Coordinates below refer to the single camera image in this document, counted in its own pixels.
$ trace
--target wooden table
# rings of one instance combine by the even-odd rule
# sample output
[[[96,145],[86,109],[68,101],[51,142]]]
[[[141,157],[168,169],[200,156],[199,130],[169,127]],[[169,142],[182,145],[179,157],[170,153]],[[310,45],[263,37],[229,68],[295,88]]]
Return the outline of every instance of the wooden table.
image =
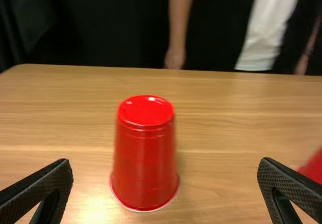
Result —
[[[271,223],[258,163],[296,169],[318,149],[321,93],[320,77],[19,65],[0,75],[0,189],[69,158],[62,223]],[[181,190],[152,213],[120,207],[108,185],[117,106],[141,94],[177,113]]]

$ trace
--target cup rim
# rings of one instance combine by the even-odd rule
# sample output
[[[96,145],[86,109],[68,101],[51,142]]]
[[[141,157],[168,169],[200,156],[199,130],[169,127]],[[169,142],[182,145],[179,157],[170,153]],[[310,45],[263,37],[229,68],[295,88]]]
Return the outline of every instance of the cup rim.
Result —
[[[125,204],[124,202],[122,202],[117,197],[117,195],[115,194],[114,189],[113,189],[112,176],[113,176],[113,172],[110,175],[110,191],[111,191],[111,194],[112,194],[113,199],[117,203],[119,203],[123,208],[128,209],[128,210],[133,211],[133,212],[148,213],[148,212],[154,212],[154,211],[163,209],[163,208],[167,207],[168,205],[170,205],[176,199],[176,197],[178,196],[179,191],[180,191],[181,180],[180,180],[180,176],[177,174],[177,176],[178,176],[177,188],[176,188],[175,192],[173,193],[172,197],[166,203],[163,203],[161,206],[157,206],[157,207],[154,207],[154,208],[151,208],[151,209],[147,209],[147,210],[135,209],[133,207],[128,206],[127,204]]]

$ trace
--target dark background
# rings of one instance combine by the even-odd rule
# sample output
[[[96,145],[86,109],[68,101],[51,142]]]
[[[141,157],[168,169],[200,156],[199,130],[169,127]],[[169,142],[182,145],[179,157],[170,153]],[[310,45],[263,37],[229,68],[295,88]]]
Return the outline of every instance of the dark background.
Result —
[[[18,63],[163,66],[168,0],[0,0],[0,72]],[[308,74],[322,74],[321,30]]]

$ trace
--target red plastic cup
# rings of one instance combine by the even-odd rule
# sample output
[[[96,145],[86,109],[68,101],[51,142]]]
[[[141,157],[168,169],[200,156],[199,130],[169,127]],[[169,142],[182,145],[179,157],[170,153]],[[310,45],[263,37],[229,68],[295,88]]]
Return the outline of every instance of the red plastic cup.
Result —
[[[179,189],[174,109],[157,96],[135,96],[117,112],[111,190],[126,208],[153,211]]]
[[[298,170],[299,173],[322,184],[322,149],[309,159],[309,161]]]

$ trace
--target black jacket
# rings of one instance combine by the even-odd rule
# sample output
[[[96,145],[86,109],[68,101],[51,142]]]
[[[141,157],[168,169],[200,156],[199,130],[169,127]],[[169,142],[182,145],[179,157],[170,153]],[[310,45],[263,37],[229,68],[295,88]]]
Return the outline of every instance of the black jacket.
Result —
[[[293,72],[312,32],[318,3],[319,0],[298,0],[273,72]],[[253,4],[254,0],[194,0],[186,69],[233,70],[245,41]]]

